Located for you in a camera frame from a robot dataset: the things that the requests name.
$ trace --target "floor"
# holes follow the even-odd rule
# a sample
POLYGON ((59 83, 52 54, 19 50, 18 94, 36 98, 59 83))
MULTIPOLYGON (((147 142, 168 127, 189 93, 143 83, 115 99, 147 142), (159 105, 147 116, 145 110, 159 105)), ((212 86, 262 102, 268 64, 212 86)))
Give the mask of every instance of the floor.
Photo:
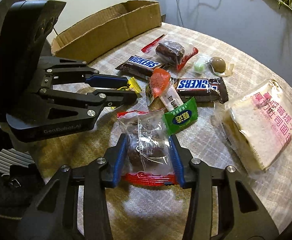
MULTIPOLYGON (((175 0, 159 0, 166 22, 182 26, 175 0)), ((178 0, 185 28, 254 57, 292 87, 292 11, 276 0, 178 0)))

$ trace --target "cardboard box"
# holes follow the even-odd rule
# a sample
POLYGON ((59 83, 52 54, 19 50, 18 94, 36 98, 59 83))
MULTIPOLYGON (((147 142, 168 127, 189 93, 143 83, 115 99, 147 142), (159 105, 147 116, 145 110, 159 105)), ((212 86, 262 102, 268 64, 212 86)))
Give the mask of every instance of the cardboard box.
POLYGON ((51 52, 56 57, 90 62, 161 24, 159 3, 127 1, 92 14, 60 33, 52 42, 51 52))

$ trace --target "packaged bread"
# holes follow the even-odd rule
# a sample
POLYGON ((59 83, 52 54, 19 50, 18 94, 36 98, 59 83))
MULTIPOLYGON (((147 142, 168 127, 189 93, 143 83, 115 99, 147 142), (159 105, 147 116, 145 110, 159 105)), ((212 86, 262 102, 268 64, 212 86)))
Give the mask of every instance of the packaged bread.
POLYGON ((275 80, 215 106, 224 133, 249 174, 266 171, 292 140, 292 102, 275 80))

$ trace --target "snack package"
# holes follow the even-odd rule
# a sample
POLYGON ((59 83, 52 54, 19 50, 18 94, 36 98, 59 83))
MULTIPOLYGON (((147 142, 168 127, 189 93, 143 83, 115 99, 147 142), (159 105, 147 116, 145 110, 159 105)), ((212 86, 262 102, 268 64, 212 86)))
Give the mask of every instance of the snack package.
POLYGON ((213 73, 217 76, 227 77, 233 74, 235 64, 221 57, 199 54, 197 61, 193 64, 193 71, 198 74, 203 74, 206 67, 211 68, 213 73))
POLYGON ((117 70, 149 80, 156 68, 167 69, 169 66, 140 56, 130 56, 128 60, 116 67, 117 70))
POLYGON ((137 96, 140 98, 140 92, 141 92, 141 87, 138 85, 136 79, 134 77, 131 77, 128 82, 126 87, 121 87, 118 88, 117 90, 124 90, 124 91, 134 91, 137 96))
POLYGON ((175 184, 163 114, 163 110, 117 114, 127 138, 129 167, 124 179, 148 186, 175 184))
POLYGON ((170 74, 163 69, 154 70, 150 78, 150 88, 154 97, 159 97, 168 111, 183 104, 176 89, 170 83, 170 74))
POLYGON ((198 49, 193 44, 185 43, 173 33, 160 36, 142 48, 141 51, 169 65, 176 66, 178 71, 185 66, 191 57, 198 53, 198 49))
POLYGON ((215 114, 252 177, 266 171, 292 140, 292 102, 275 80, 216 104, 215 114))
POLYGON ((180 132, 195 122, 197 118, 198 110, 195 98, 191 98, 191 100, 183 105, 164 114, 164 120, 169 135, 180 132))
MULTIPOLYGON (((191 97, 196 102, 225 103, 228 101, 228 92, 222 77, 220 78, 170 78, 171 85, 174 86, 183 102, 187 102, 191 97)), ((154 96, 150 88, 150 83, 146 85, 146 102, 151 110, 157 110, 164 105, 154 96)))

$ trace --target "small sealed packet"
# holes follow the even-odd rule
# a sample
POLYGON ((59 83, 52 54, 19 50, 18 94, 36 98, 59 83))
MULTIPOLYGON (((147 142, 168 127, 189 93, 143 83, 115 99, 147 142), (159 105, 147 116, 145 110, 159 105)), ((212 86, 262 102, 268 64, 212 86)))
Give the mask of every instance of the small sealed packet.
POLYGON ((235 64, 224 60, 221 57, 211 57, 205 54, 199 54, 197 61, 193 64, 193 71, 202 74, 206 66, 210 66, 215 75, 227 77, 233 74, 235 64))
POLYGON ((162 35, 141 49, 143 53, 159 58, 167 64, 173 65, 180 71, 187 61, 198 53, 192 43, 185 43, 177 35, 170 33, 162 35))
POLYGON ((164 114, 164 120, 169 135, 178 133, 188 127, 196 121, 197 118, 198 110, 194 97, 173 111, 164 114))
POLYGON ((153 71, 156 68, 164 68, 167 69, 168 66, 166 64, 156 62, 154 60, 150 60, 147 58, 143 58, 140 56, 130 56, 128 60, 124 63, 120 64, 116 67, 117 70, 122 70, 131 75, 149 80, 153 71))
POLYGON ((275 80, 215 104, 215 116, 253 178, 266 171, 292 140, 292 102, 275 80))
POLYGON ((128 80, 126 87, 121 87, 121 88, 118 88, 117 90, 134 91, 138 97, 141 97, 141 95, 140 95, 141 87, 138 85, 138 83, 134 77, 131 77, 128 80))
POLYGON ((117 114, 126 134, 129 160, 123 178, 131 183, 150 186, 175 183, 163 114, 163 110, 117 114))
POLYGON ((150 88, 155 97, 159 97, 168 111, 183 104, 174 86, 170 83, 170 74, 163 69, 154 70, 150 78, 150 88))
MULTIPOLYGON (((228 92, 223 78, 170 78, 173 85, 183 102, 187 102, 191 97, 196 102, 215 102, 225 103, 228 101, 228 92)), ((146 85, 146 102, 151 110, 162 108, 163 105, 156 99, 150 88, 150 83, 146 85)))

